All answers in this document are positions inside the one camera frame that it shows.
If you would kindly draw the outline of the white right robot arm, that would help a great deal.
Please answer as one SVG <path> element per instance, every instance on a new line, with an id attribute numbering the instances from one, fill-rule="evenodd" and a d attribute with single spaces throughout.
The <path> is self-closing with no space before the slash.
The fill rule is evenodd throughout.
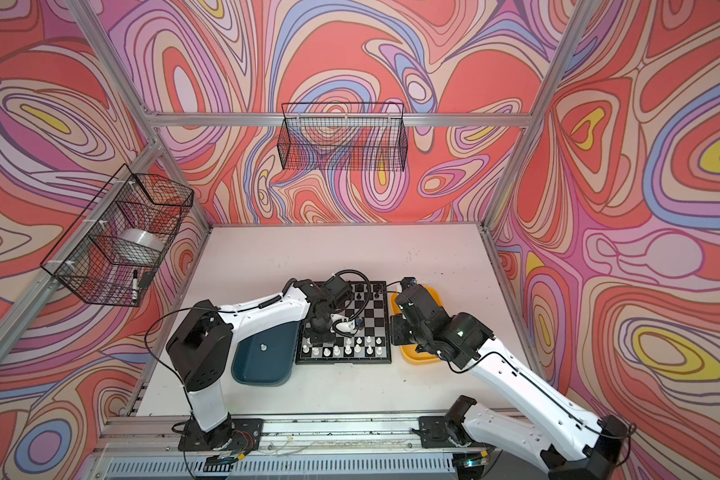
<path id="1" fill-rule="evenodd" d="M 613 415 L 577 405 L 527 368 L 473 315 L 450 315 L 412 277 L 400 283 L 393 342 L 413 345 L 452 373 L 485 382 L 524 415 L 519 421 L 461 395 L 443 417 L 448 443 L 506 451 L 550 479 L 608 479 L 630 451 L 632 434 Z"/>

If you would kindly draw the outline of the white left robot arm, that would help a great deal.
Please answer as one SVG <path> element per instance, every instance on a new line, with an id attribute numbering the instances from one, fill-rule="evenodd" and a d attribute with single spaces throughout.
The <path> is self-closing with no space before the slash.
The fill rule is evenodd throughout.
<path id="1" fill-rule="evenodd" d="M 244 303 L 216 306 L 202 301 L 190 307 L 166 350 L 199 429 L 214 433 L 231 420 L 222 376 L 242 341 L 301 322 L 328 331 L 351 294 L 350 284 L 335 274 L 321 283 L 291 279 L 282 291 Z"/>

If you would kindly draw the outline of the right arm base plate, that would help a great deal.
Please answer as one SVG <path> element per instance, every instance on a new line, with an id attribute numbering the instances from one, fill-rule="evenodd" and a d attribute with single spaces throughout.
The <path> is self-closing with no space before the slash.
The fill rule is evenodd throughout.
<path id="1" fill-rule="evenodd" d="M 419 416 L 418 424 L 410 429 L 425 449 L 454 448 L 461 450 L 486 450 L 492 452 L 495 446 L 458 437 L 448 426 L 443 415 Z"/>

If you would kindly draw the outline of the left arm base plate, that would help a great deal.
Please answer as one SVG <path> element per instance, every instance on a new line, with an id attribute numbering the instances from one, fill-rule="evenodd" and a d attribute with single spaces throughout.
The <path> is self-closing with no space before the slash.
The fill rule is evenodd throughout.
<path id="1" fill-rule="evenodd" d="M 248 453 L 259 448 L 264 420 L 261 418 L 229 418 L 210 432 L 204 432 L 197 420 L 190 417 L 183 428 L 178 450 L 182 452 L 231 451 Z"/>

